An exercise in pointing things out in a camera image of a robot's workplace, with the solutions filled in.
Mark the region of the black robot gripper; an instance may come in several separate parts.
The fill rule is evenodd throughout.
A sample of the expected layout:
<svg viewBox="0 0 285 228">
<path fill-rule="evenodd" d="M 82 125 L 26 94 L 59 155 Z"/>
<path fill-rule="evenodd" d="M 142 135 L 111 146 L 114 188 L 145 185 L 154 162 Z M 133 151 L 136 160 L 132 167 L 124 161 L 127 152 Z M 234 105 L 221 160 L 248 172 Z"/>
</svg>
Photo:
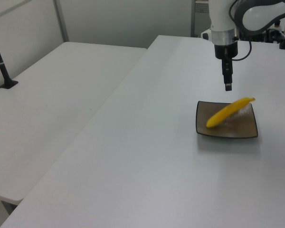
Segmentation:
<svg viewBox="0 0 285 228">
<path fill-rule="evenodd" d="M 231 58 L 238 55 L 238 44 L 214 45 L 215 57 L 222 60 L 222 74 L 224 77 L 225 90 L 232 90 L 233 66 Z"/>
</svg>

